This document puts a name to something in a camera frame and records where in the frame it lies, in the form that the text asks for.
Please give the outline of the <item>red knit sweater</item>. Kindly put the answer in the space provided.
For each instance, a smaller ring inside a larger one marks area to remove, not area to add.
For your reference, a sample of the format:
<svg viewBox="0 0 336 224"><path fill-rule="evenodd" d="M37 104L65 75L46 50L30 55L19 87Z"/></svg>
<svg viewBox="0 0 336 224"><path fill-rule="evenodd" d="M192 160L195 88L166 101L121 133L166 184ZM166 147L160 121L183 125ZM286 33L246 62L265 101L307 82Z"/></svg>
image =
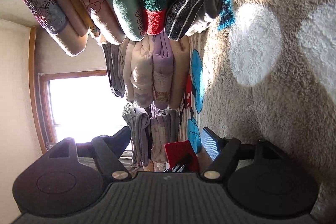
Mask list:
<svg viewBox="0 0 336 224"><path fill-rule="evenodd" d="M169 165L169 168L166 169L165 172L199 173L200 168L198 158L189 140L167 143L164 147L167 163Z"/></svg>

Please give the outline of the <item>grey folded clothes stack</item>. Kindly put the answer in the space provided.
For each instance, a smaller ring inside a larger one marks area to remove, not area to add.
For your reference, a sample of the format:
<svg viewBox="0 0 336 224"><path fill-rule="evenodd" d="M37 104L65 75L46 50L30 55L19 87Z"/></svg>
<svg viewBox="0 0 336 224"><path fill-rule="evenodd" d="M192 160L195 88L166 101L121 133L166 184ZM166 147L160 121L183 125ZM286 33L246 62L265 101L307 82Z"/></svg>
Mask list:
<svg viewBox="0 0 336 224"><path fill-rule="evenodd" d="M131 132L133 164L146 168L151 163L167 163L165 145L178 141L179 111L169 107L161 110L154 104L143 108L135 102L128 102L122 117Z"/></svg>

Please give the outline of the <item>lilac floral folded clothes stack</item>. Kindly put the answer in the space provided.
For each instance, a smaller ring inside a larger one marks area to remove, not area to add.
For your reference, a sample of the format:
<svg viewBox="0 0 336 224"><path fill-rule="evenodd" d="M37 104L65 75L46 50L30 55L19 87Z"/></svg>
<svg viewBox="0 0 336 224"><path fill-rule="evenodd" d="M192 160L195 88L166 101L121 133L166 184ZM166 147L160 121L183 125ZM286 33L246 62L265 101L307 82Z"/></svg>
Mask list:
<svg viewBox="0 0 336 224"><path fill-rule="evenodd" d="M120 45L102 43L106 73L116 97L146 108L178 109L190 69L190 42L170 40L164 32Z"/></svg>

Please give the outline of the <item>wooden framed window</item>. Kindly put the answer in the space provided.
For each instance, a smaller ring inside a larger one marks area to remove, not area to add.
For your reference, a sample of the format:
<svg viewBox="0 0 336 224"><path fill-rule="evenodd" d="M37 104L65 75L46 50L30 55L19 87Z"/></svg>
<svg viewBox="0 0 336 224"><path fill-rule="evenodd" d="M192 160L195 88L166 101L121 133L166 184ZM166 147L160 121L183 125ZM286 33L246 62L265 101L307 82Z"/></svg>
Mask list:
<svg viewBox="0 0 336 224"><path fill-rule="evenodd" d="M30 30L29 85L35 128L43 151L49 142L78 143L114 135L126 125L126 104L109 87L102 48L92 38L82 53L68 56L40 27Z"/></svg>

